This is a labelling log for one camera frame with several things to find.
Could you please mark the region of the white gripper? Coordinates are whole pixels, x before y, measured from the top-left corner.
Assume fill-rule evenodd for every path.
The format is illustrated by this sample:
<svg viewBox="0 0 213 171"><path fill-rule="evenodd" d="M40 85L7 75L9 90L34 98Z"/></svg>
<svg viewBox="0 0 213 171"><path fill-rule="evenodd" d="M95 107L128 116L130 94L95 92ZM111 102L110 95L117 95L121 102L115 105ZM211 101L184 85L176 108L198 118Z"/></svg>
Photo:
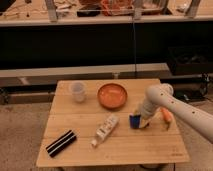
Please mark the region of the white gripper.
<svg viewBox="0 0 213 171"><path fill-rule="evenodd" d="M129 116L130 127L132 129L138 129L140 126L140 118L145 120L152 118L155 115L158 108L159 108L158 105L154 104L147 98L140 101L136 109L136 113L139 115Z"/></svg>

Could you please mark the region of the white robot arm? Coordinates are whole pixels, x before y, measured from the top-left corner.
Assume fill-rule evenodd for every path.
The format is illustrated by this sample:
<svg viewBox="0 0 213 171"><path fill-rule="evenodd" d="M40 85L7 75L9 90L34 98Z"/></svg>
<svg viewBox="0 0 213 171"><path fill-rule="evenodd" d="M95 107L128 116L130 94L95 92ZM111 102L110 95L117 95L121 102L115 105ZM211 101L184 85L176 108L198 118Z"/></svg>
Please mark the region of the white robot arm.
<svg viewBox="0 0 213 171"><path fill-rule="evenodd" d="M163 107L213 144L213 115L176 99L173 93L173 87L167 83L149 86L143 102L129 115L130 127L146 127L157 109Z"/></svg>

